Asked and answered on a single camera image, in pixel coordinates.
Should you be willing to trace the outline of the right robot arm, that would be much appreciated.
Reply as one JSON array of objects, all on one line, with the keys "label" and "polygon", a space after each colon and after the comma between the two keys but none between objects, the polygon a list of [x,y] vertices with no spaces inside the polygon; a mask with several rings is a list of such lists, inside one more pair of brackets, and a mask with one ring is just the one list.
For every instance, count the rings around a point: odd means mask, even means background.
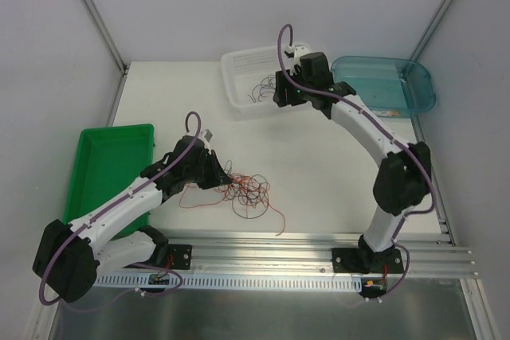
[{"label": "right robot arm", "polygon": [[[425,196],[433,196],[430,149],[424,142],[403,141],[363,103],[346,82],[336,83],[324,53],[303,53],[297,47],[278,49],[273,101],[278,107],[310,103],[346,129],[378,167],[372,188],[376,210],[358,245],[340,257],[348,272],[382,272],[393,258],[395,239]],[[283,64],[292,60],[291,66]]]}]

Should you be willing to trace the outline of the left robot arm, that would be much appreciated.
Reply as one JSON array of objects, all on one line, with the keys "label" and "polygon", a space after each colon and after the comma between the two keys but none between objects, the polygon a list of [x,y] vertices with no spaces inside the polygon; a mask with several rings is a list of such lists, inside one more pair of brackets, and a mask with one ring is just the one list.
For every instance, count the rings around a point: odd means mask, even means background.
[{"label": "left robot arm", "polygon": [[208,130],[185,135],[173,151],[144,169],[122,192],[91,213],[68,224],[52,221],[43,232],[33,271],[41,277],[39,298],[45,305],[50,287],[66,303],[81,299],[98,278],[136,263],[162,267],[168,258],[168,240],[150,225],[117,238],[145,213],[195,184],[209,190],[231,183],[210,147]]}]

